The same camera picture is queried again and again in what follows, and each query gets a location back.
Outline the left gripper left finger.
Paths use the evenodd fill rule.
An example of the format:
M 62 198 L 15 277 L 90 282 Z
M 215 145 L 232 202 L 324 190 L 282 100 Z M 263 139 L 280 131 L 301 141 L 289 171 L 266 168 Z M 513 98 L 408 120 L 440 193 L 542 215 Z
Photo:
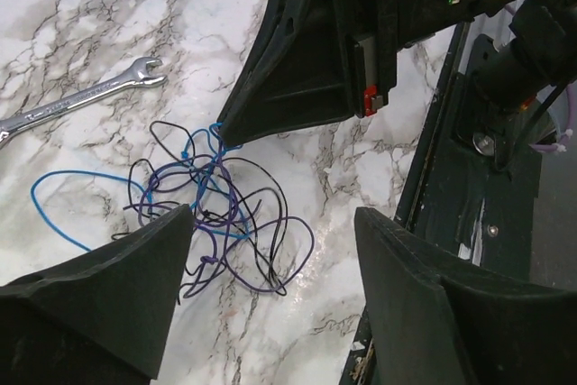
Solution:
M 182 205 L 125 237 L 1 288 L 3 384 L 148 384 L 159 376 L 194 216 Z

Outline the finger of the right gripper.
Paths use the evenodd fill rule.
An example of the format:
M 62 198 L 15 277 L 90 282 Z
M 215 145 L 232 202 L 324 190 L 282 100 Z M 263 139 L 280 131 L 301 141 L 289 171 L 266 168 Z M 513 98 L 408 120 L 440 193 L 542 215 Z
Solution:
M 261 27 L 217 118 L 227 144 L 354 115 L 346 36 L 352 0 L 268 0 Z

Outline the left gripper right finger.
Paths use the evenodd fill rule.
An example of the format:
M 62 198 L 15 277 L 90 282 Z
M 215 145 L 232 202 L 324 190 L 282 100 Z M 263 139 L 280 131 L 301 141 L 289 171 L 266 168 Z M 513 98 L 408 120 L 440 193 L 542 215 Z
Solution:
M 472 265 L 373 208 L 354 230 L 382 383 L 575 383 L 573 292 Z

